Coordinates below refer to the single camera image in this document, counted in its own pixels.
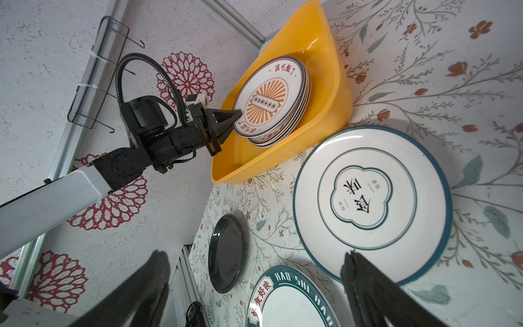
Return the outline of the medium orange sunburst plate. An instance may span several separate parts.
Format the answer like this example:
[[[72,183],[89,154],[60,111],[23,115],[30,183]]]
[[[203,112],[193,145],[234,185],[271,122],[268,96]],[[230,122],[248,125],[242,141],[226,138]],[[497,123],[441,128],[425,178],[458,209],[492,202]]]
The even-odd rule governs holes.
[[[239,91],[233,109],[242,112],[234,124],[239,136],[265,143],[300,119],[309,102],[311,79],[294,57],[278,57],[258,68]]]

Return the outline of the large orange sunburst plate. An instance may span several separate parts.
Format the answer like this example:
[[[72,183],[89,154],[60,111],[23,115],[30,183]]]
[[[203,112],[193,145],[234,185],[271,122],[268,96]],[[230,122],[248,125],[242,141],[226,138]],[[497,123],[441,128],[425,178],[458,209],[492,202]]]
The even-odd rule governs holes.
[[[306,107],[308,106],[311,96],[311,77],[309,72],[306,70],[306,91],[302,97],[301,103],[298,109],[293,114],[291,120],[287,123],[284,128],[281,128],[277,133],[270,132],[265,138],[260,136],[257,138],[250,138],[249,142],[254,144],[256,147],[267,148],[272,147],[276,143],[282,141],[284,138],[289,136],[300,122],[303,114],[305,113]]]

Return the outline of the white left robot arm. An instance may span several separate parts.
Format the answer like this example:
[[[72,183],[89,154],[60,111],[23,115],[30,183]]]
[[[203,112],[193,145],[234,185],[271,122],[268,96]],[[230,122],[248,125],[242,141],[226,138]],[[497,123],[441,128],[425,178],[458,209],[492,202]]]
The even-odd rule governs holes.
[[[171,127],[163,114],[171,107],[158,97],[143,96],[122,103],[122,120],[133,146],[111,151],[2,204],[1,257],[134,182],[149,166],[165,174],[174,165],[194,159],[200,148],[218,154],[242,111],[207,108],[204,95],[189,99],[178,108],[188,110],[192,120],[176,120]]]

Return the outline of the large white clover-emblem plate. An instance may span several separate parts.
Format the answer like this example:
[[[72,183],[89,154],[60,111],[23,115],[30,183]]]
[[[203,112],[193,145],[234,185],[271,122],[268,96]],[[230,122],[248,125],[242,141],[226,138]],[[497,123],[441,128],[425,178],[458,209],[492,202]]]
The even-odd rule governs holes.
[[[452,209],[434,156],[412,137],[381,126],[345,129],[320,142],[294,185],[301,243],[336,281],[352,251],[400,285],[421,278],[445,250]]]

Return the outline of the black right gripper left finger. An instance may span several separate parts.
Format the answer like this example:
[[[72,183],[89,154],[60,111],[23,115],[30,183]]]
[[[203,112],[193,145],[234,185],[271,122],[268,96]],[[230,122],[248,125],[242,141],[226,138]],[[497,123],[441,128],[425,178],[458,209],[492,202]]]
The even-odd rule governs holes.
[[[72,326],[159,326],[169,295],[170,263],[154,251],[147,262]]]

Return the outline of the large green-rim lettered plate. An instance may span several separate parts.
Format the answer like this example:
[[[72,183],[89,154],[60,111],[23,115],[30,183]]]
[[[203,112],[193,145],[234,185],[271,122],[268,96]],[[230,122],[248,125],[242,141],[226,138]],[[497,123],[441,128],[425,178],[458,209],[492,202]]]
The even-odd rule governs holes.
[[[329,302],[299,270],[275,266],[253,286],[246,326],[340,326]]]

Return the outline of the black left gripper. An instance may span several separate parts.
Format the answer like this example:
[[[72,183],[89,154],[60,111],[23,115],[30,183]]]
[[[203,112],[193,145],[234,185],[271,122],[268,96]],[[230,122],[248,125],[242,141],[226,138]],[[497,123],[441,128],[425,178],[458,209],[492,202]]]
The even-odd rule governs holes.
[[[192,121],[167,133],[165,164],[187,162],[202,147],[215,156],[234,131],[235,122],[242,117],[241,110],[210,109],[201,102],[190,103],[188,109]]]

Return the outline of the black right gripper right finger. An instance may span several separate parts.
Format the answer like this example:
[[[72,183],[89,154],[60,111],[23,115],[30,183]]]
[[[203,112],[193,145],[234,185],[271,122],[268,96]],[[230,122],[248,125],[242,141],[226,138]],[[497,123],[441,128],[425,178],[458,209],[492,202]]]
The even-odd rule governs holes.
[[[444,326],[358,252],[346,253],[340,279],[356,326]]]

